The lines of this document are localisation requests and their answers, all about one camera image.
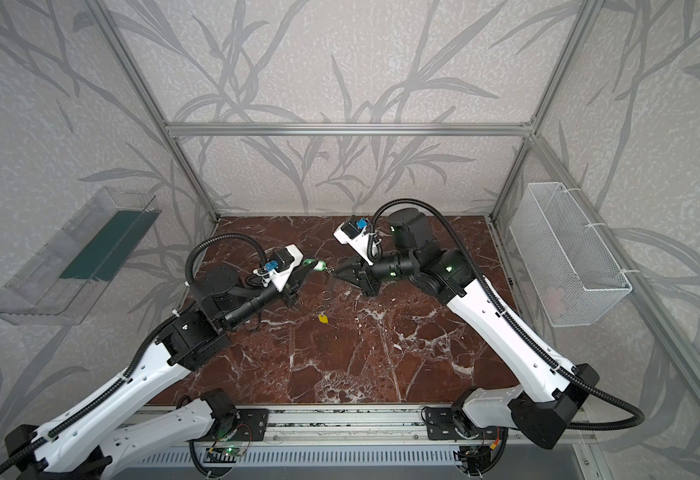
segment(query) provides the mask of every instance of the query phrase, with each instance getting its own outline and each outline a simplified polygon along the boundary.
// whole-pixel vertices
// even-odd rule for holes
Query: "clear plastic tray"
[[[0,318],[16,325],[81,323],[158,216],[153,199],[99,190],[0,290]]]

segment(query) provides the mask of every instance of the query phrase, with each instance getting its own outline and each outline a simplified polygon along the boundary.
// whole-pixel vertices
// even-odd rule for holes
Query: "white wire basket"
[[[592,325],[632,291],[596,225],[559,182],[528,184],[509,230],[552,326]]]

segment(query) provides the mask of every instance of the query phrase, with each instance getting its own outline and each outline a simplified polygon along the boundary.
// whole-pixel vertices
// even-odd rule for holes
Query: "leaf pattern wallpaper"
[[[108,0],[174,122],[523,122],[579,1]],[[86,28],[86,18],[76,28]],[[220,211],[483,214],[518,138],[183,138]]]
[[[213,225],[83,5],[0,0],[0,287],[103,187],[162,210],[78,326],[0,320],[3,438],[43,422],[123,368],[182,291],[187,252]]]
[[[700,351],[700,2],[604,6],[542,136]],[[537,328],[648,413],[638,428],[597,434],[615,478],[700,478],[700,408],[632,303],[592,326],[544,318],[507,227],[525,184],[549,180],[530,156],[497,219]],[[587,411],[615,414],[602,402]]]

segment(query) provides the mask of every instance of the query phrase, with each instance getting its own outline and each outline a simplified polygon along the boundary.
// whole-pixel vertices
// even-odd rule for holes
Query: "marble table surface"
[[[441,246],[453,247],[446,231],[429,218]],[[338,266],[353,254],[352,248],[333,237],[344,219],[224,217],[217,234],[248,234],[266,250],[296,244],[305,257]],[[451,216],[449,220],[499,295],[514,306],[486,219]],[[384,250],[392,250],[384,218],[377,231]],[[224,263],[249,272],[257,267],[248,244],[228,241],[209,248],[199,276]],[[231,332],[232,346],[150,403],[174,404],[184,395],[196,398],[218,388],[237,404],[448,403],[471,386],[517,385],[513,373],[474,330],[408,280],[383,284],[374,298],[364,297],[349,283],[335,281],[326,305],[322,293],[327,279],[325,273],[311,274],[295,306],[288,309],[280,301],[272,303],[258,329],[254,318],[245,328]],[[325,312],[328,323],[318,320],[320,312]]]

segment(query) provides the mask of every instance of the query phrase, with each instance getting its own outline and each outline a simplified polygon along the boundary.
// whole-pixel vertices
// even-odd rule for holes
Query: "aluminum frame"
[[[597,225],[600,229],[598,232],[619,265],[627,270],[638,270],[638,266],[632,260],[632,257],[627,254],[611,229],[604,224],[604,220],[598,211],[592,206],[586,195],[581,190],[578,190],[576,180],[563,167],[563,163],[558,158],[555,150],[549,146],[544,138],[535,134],[532,134],[528,140],[531,150],[542,162],[552,179],[563,183],[569,189],[576,189],[570,190],[571,195],[582,207],[582,210],[591,222],[601,224]],[[656,341],[662,346],[662,350],[667,354],[672,365],[683,377],[691,395],[700,406],[699,351],[694,348],[688,336],[682,331],[678,322],[667,310],[667,307],[664,306],[664,302],[659,298],[648,279],[640,273],[627,274],[630,275],[632,283],[632,295],[629,298],[632,300],[635,309],[640,313]]]
[[[493,242],[494,248],[497,249],[497,254],[499,255],[499,263],[502,265],[502,271],[504,272],[505,278],[508,279],[509,291],[513,295],[513,300],[515,300],[516,312],[518,315],[525,319],[533,321],[534,317],[531,315],[531,309],[528,308],[526,303],[526,297],[520,289],[520,284],[514,279],[518,278],[517,272],[513,268],[513,264],[509,260],[509,255],[507,249],[504,247],[502,242],[502,237],[499,235],[497,226],[486,217],[486,225],[489,227],[489,235],[491,235],[491,241]],[[529,324],[536,333],[539,333],[538,326],[534,323]]]
[[[171,138],[169,133],[166,131],[166,120],[163,118],[163,114],[158,106],[158,101],[156,101],[150,89],[147,87],[147,81],[144,79],[142,72],[136,65],[136,61],[129,52],[123,37],[120,35],[118,27],[115,25],[113,17],[104,5],[103,0],[83,0],[86,6],[86,11],[91,17],[94,27],[99,31],[105,44],[110,49],[110,52],[115,57],[118,65],[123,70],[124,75],[131,83],[132,88],[136,92],[137,97],[139,97],[142,105],[144,106],[147,116],[153,122],[158,135],[160,135],[163,143],[166,144],[166,149],[171,153],[174,161],[179,166],[179,171],[190,183],[192,191],[201,205],[205,208],[206,212],[211,216],[211,219],[216,221],[219,215],[216,212],[214,204],[211,202],[211,197],[203,188],[198,174],[195,169],[190,164],[189,160],[185,156],[184,152],[176,141]]]
[[[574,445],[574,453],[584,480],[614,480],[599,445],[577,444]]]
[[[568,74],[571,72],[571,68],[574,65],[576,57],[579,52],[582,51],[582,47],[587,40],[587,37],[592,30],[594,21],[603,6],[604,0],[584,0],[582,6],[579,8],[579,13],[576,16],[574,25],[571,28],[571,34],[568,36],[566,45],[564,45],[562,52],[560,52],[560,57],[552,70],[552,75],[550,75],[547,86],[542,93],[542,99],[539,101],[538,106],[534,115],[531,117],[531,131],[529,134],[536,134],[542,127],[544,120],[546,120],[547,114],[549,113],[552,105],[555,103],[555,99],[560,93],[560,89],[563,83],[566,81]],[[510,168],[509,174],[505,179],[502,189],[499,191],[499,198],[494,204],[493,210],[491,211],[491,217],[495,218],[499,215],[499,211],[502,209],[504,202],[507,201],[507,195],[509,192],[509,187],[515,183],[516,178],[520,175],[520,171],[526,165],[526,159],[528,158],[528,150],[530,150],[527,142],[527,138],[523,139],[523,144],[521,144],[520,150],[516,154],[515,160],[513,161],[513,166]]]
[[[429,440],[421,417],[425,406],[449,407],[451,404],[340,404],[326,405],[238,405],[237,408],[267,408],[270,411],[265,439],[260,446],[348,446],[348,445],[475,445],[476,440]],[[171,412],[172,406],[144,406],[125,420],[131,426]],[[588,421],[585,412],[577,412],[575,421]],[[531,445],[520,431],[512,430],[509,440]],[[597,443],[594,432],[566,430],[559,443]],[[210,446],[211,442],[196,442]],[[219,442],[233,446],[235,442]]]
[[[428,137],[524,137],[530,124],[320,124],[320,123],[170,123],[172,137],[239,136],[414,136]]]

